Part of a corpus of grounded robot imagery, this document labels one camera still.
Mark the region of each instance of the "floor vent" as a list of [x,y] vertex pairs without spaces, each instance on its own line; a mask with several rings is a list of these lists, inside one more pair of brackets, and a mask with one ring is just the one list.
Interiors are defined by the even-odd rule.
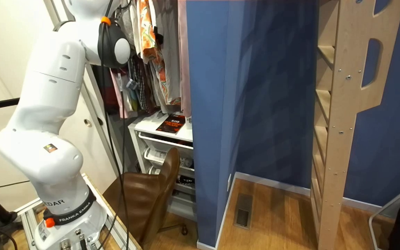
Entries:
[[234,225],[249,230],[252,215],[252,195],[239,194],[234,214]]

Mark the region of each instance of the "red book cover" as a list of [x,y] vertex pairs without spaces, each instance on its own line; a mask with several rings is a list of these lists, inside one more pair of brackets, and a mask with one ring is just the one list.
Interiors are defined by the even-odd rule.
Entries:
[[177,133],[186,122],[184,116],[169,115],[169,117],[157,128],[158,131]]

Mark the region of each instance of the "wooden ladder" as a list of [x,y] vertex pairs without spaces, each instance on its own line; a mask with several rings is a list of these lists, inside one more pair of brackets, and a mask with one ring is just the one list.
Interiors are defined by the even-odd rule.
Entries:
[[[311,207],[318,250],[335,247],[358,112],[381,104],[400,22],[400,0],[320,0]],[[370,39],[380,45],[373,81],[362,87]]]

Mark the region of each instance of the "chair backrest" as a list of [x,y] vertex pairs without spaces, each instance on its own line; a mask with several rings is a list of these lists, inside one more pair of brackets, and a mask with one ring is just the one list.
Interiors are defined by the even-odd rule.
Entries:
[[165,222],[168,211],[169,199],[172,195],[174,185],[180,168],[180,154],[178,149],[172,148],[166,155],[165,162],[161,167],[158,180],[160,182],[160,193],[152,209],[143,234],[143,245],[151,241]]

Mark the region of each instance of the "brown leather chair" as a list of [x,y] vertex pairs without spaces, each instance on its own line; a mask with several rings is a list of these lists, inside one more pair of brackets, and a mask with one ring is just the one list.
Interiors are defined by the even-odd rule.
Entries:
[[[122,174],[127,218],[129,219],[128,229],[142,247],[150,243],[159,231],[182,227],[182,234],[188,234],[184,224],[162,228],[179,167],[180,155],[178,149],[172,148],[166,155],[160,174],[129,172]],[[126,225],[124,203],[118,178],[108,187],[103,196],[114,210],[117,210],[118,205],[120,205],[118,217]]]

